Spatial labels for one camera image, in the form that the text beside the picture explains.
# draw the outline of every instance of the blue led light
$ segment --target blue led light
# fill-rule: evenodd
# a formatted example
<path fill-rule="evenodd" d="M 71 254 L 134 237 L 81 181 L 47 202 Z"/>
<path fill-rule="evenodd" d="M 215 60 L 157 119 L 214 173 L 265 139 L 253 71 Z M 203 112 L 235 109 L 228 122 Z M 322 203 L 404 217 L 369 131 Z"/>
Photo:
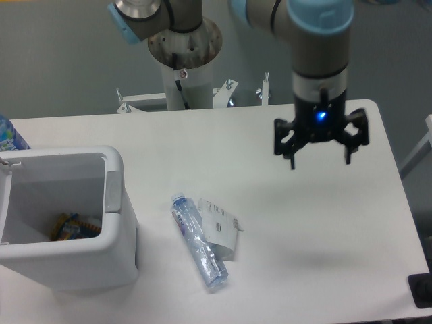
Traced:
<path fill-rule="evenodd" d="M 322 122 L 327 117 L 327 113 L 325 111 L 319 112 L 317 114 L 317 121 Z"/>

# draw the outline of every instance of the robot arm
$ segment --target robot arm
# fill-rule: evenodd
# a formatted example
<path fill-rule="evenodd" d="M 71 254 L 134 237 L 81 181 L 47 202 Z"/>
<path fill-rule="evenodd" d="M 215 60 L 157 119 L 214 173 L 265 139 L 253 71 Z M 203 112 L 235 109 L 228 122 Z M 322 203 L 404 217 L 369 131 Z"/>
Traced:
<path fill-rule="evenodd" d="M 276 155 L 291 160 L 309 142 L 337 140 L 346 147 L 346 163 L 360 145 L 368 145 L 364 109 L 345 116 L 352 0 L 232 0 L 233 10 L 252 27 L 287 41 L 292 48 L 293 122 L 275 120 Z M 355 135 L 345 131 L 352 123 Z M 293 132 L 291 138 L 284 138 Z"/>
<path fill-rule="evenodd" d="M 165 29 L 192 32 L 203 22 L 202 0 L 115 0 L 108 10 L 131 44 Z"/>

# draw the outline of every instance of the white table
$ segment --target white table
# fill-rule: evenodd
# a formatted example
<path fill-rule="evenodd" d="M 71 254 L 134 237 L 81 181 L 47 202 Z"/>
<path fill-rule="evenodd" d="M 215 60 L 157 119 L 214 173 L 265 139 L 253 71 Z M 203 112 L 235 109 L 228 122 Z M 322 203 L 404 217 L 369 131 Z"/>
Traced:
<path fill-rule="evenodd" d="M 427 272 L 377 106 L 369 146 L 345 166 L 336 142 L 273 155 L 292 105 L 14 121 L 34 147 L 106 144 L 124 159 L 141 224 L 134 285 L 52 292 L 0 267 L 1 323 L 346 323 L 431 315 L 407 277 Z M 232 212 L 244 232 L 226 287 L 210 293 L 169 212 L 182 191 Z"/>

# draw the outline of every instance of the paper label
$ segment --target paper label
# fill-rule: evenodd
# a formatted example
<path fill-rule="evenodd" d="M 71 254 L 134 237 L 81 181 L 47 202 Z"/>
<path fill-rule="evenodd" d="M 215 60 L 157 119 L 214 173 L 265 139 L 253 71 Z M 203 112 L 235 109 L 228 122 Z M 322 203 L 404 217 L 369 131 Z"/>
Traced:
<path fill-rule="evenodd" d="M 202 231 L 206 241 L 217 245 L 214 250 L 216 257 L 232 257 L 236 249 L 237 219 L 205 199 L 199 200 L 198 210 L 202 217 Z"/>
<path fill-rule="evenodd" d="M 178 211 L 172 211 L 171 214 L 173 215 L 175 222 L 177 223 L 177 226 L 184 237 L 184 234 L 186 232 L 186 225 L 183 222 L 182 215 Z"/>

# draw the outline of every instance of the white paper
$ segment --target white paper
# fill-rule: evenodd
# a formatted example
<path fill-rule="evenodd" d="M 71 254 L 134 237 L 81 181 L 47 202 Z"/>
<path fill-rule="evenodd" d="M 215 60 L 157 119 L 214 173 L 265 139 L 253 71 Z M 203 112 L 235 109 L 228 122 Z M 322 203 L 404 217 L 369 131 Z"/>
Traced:
<path fill-rule="evenodd" d="M 202 217 L 202 231 L 206 241 L 216 244 L 216 257 L 230 259 L 236 249 L 237 219 L 205 199 L 199 200 L 198 210 Z"/>

